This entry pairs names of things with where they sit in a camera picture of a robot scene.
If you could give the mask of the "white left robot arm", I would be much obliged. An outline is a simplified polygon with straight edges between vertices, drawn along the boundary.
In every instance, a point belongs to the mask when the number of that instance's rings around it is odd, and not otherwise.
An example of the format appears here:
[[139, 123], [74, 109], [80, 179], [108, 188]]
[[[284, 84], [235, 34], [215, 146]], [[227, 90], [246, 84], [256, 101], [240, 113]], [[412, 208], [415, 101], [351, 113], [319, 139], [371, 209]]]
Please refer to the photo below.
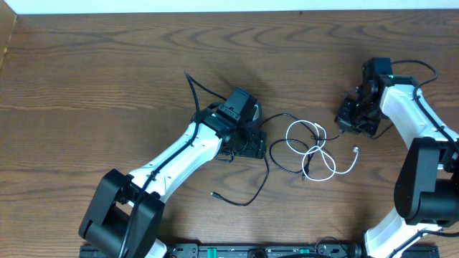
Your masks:
[[241, 88], [195, 115], [185, 133], [144, 166], [101, 179], [78, 234], [107, 257], [165, 257], [158, 239], [164, 207], [200, 166], [217, 155], [262, 159], [266, 134], [255, 128], [257, 99]]

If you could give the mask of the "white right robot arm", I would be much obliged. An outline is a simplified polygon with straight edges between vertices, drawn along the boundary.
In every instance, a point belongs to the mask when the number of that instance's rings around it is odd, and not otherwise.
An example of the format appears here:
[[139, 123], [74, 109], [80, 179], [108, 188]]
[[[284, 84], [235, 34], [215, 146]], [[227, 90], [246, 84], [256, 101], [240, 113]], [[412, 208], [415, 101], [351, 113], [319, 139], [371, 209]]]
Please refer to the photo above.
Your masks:
[[401, 257], [428, 234], [458, 237], [444, 231], [458, 222], [458, 134], [428, 105], [420, 83], [393, 73], [394, 64], [386, 57], [364, 63], [357, 96], [345, 98], [335, 118], [342, 131], [368, 138], [388, 119], [408, 149], [394, 208], [349, 246], [348, 257]]

